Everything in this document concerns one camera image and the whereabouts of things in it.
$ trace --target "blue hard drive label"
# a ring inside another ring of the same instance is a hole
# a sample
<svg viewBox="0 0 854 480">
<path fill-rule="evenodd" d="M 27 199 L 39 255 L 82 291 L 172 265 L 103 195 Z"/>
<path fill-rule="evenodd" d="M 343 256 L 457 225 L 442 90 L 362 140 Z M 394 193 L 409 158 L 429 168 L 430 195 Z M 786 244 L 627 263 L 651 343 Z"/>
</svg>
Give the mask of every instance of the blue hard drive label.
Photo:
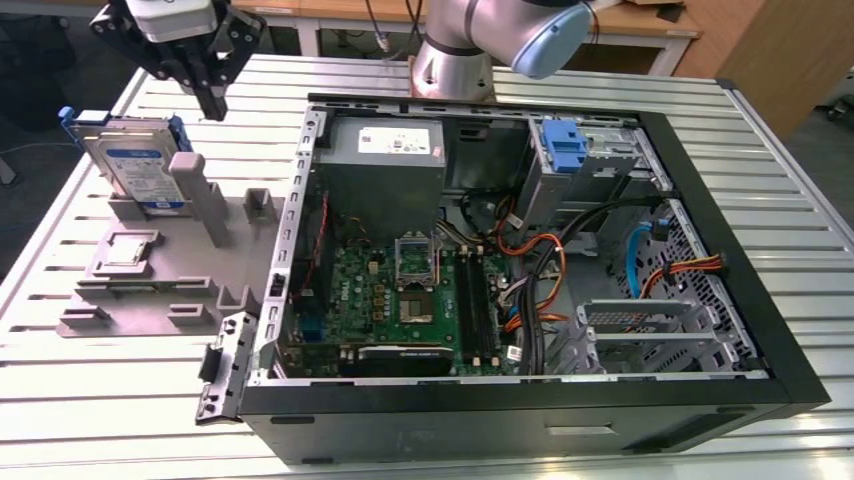
<svg viewBox="0 0 854 480">
<path fill-rule="evenodd" d="M 148 213 L 178 214 L 186 199 L 170 174 L 167 158 L 171 155 L 150 148 L 106 148 L 102 151 L 119 183 Z"/>
<path fill-rule="evenodd" d="M 170 209 L 182 208 L 184 202 L 142 202 L 140 205 L 146 208 Z"/>
<path fill-rule="evenodd" d="M 107 155 L 114 158 L 163 158 L 163 154 L 158 150 L 127 150 L 111 148 Z"/>
</svg>

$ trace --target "ram slot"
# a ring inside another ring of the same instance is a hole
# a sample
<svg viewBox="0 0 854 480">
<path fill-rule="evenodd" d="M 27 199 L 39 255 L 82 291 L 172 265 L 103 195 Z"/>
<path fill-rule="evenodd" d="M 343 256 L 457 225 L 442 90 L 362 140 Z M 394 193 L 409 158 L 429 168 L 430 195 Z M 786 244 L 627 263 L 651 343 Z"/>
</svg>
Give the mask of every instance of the ram slot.
<svg viewBox="0 0 854 480">
<path fill-rule="evenodd" d="M 469 286 L 469 261 L 467 252 L 461 252 L 454 260 L 454 280 L 457 284 L 457 314 L 459 319 L 459 336 L 463 350 L 463 360 L 467 362 L 478 358 L 478 331 L 475 329 L 475 316 Z"/>
<path fill-rule="evenodd" d="M 495 355 L 495 325 L 490 315 L 490 298 L 486 272 L 483 270 L 483 255 L 473 255 L 469 259 L 469 296 L 478 334 L 478 353 L 483 359 Z"/>
</svg>

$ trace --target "table surface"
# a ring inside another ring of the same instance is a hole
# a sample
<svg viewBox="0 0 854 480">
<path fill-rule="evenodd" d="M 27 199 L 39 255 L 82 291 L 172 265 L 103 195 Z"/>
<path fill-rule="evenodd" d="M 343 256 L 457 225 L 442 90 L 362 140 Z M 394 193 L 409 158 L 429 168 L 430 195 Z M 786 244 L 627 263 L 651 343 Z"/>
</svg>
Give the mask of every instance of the table surface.
<svg viewBox="0 0 854 480">
<path fill-rule="evenodd" d="M 106 0 L 38 0 L 44 3 L 72 5 L 103 5 Z M 363 0 L 234 0 L 236 6 L 268 15 L 288 15 L 318 18 L 346 18 L 369 20 Z M 371 0 L 374 14 L 379 21 L 409 22 L 410 16 L 405 0 Z M 430 0 L 425 2 L 423 15 L 430 11 Z M 641 35 L 659 37 L 695 38 L 702 30 L 687 14 L 678 23 L 655 16 L 655 7 L 622 3 L 599 12 L 599 29 L 605 34 Z"/>
<path fill-rule="evenodd" d="M 813 413 L 752 425 L 681 455 L 286 466 L 246 425 L 194 425 L 199 359 L 211 337 L 67 340 L 54 332 L 111 221 L 110 187 L 84 157 L 0 286 L 4 480 L 354 478 L 354 470 L 370 470 L 366 478 L 401 478 L 423 475 L 425 468 L 450 478 L 846 478 L 854 471 L 854 457 L 846 455 L 854 448 L 852 232 L 788 153 L 709 80 L 561 73 L 534 82 L 499 68 L 495 88 L 501 102 L 667 114 L 833 402 Z M 407 91 L 402 62 L 255 56 L 230 89 L 223 123 L 200 120 L 195 98 L 175 82 L 142 72 L 114 113 L 175 111 L 207 157 L 206 175 L 224 193 L 242 194 L 251 186 L 282 194 L 307 93 Z"/>
</svg>

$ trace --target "white label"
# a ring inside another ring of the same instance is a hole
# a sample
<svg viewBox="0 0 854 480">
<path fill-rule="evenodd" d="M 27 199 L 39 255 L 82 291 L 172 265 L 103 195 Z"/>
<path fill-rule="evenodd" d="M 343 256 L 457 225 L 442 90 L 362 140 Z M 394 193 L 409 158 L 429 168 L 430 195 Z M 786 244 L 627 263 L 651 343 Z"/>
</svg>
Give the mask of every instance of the white label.
<svg viewBox="0 0 854 480">
<path fill-rule="evenodd" d="M 667 30 L 667 36 L 670 37 L 695 37 L 697 32 L 689 32 L 686 30 Z"/>
<path fill-rule="evenodd" d="M 279 15 L 292 15 L 294 10 L 290 8 L 274 8 L 274 7 L 254 7 L 258 13 L 278 13 Z"/>
<path fill-rule="evenodd" d="M 359 130 L 359 153 L 430 155 L 430 130 L 365 127 Z"/>
<path fill-rule="evenodd" d="M 522 361 L 522 349 L 515 346 L 507 347 L 507 360 L 513 360 L 514 362 Z"/>
<path fill-rule="evenodd" d="M 143 207 L 166 213 L 184 206 L 184 197 L 167 173 L 167 161 L 159 150 L 107 148 L 103 153 L 119 182 Z"/>
<path fill-rule="evenodd" d="M 522 228 L 522 219 L 513 213 L 507 215 L 507 223 L 510 223 L 517 228 Z"/>
</svg>

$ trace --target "motherboard chip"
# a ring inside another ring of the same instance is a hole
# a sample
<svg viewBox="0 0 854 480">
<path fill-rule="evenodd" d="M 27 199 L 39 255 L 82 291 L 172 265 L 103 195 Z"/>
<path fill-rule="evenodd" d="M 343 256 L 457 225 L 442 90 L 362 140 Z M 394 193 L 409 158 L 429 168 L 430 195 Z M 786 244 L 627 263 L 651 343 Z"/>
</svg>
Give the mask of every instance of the motherboard chip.
<svg viewBox="0 0 854 480">
<path fill-rule="evenodd" d="M 401 293 L 401 323 L 433 323 L 433 294 L 430 292 Z"/>
</svg>

